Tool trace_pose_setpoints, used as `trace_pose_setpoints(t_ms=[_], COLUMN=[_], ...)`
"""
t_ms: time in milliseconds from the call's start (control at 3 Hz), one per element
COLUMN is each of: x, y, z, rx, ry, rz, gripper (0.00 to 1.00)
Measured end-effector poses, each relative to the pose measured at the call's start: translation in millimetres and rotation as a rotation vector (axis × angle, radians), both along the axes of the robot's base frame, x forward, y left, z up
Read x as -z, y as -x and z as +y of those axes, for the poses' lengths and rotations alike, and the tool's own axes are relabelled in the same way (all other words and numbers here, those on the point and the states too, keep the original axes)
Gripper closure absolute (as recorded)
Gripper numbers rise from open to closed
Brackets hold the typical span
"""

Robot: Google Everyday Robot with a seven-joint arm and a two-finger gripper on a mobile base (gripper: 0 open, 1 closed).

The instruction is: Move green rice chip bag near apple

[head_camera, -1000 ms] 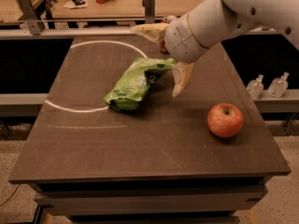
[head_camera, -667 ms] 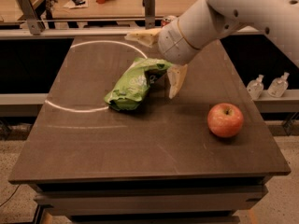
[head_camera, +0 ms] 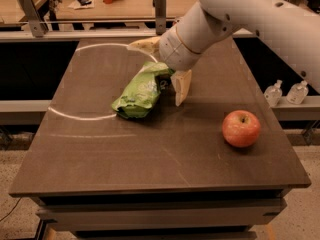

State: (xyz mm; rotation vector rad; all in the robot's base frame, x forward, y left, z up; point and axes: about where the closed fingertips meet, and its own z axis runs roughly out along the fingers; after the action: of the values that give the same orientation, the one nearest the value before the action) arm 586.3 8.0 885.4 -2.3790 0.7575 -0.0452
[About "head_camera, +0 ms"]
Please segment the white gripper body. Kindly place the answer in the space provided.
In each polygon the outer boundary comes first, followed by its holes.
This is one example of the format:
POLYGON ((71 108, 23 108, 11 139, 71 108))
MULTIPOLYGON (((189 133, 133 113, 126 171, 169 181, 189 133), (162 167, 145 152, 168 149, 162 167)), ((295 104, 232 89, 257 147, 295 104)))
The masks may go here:
POLYGON ((175 71, 191 69, 214 43, 239 29, 209 15, 196 2, 159 40, 160 60, 175 71))

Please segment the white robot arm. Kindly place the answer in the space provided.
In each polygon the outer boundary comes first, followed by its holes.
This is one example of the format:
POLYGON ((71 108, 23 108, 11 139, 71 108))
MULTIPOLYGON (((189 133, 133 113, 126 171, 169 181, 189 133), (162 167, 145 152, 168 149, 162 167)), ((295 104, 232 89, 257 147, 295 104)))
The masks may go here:
POLYGON ((164 34, 132 42, 174 70, 191 69, 213 44, 240 29, 260 39, 320 91, 320 15, 284 0, 198 0, 164 34))

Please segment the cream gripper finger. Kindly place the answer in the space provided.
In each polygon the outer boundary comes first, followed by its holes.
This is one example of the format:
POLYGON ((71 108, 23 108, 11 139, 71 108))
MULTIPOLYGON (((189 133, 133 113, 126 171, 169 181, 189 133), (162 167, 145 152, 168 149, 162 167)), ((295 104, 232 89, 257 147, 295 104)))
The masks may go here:
POLYGON ((192 80, 192 70, 176 71, 171 76, 171 82, 175 91, 175 105, 180 106, 187 98, 192 80))
POLYGON ((131 51, 138 51, 138 52, 144 53, 148 56, 151 56, 155 60, 158 60, 159 59, 159 41, 160 41, 159 36, 140 39, 140 40, 131 42, 127 46, 127 49, 131 51))

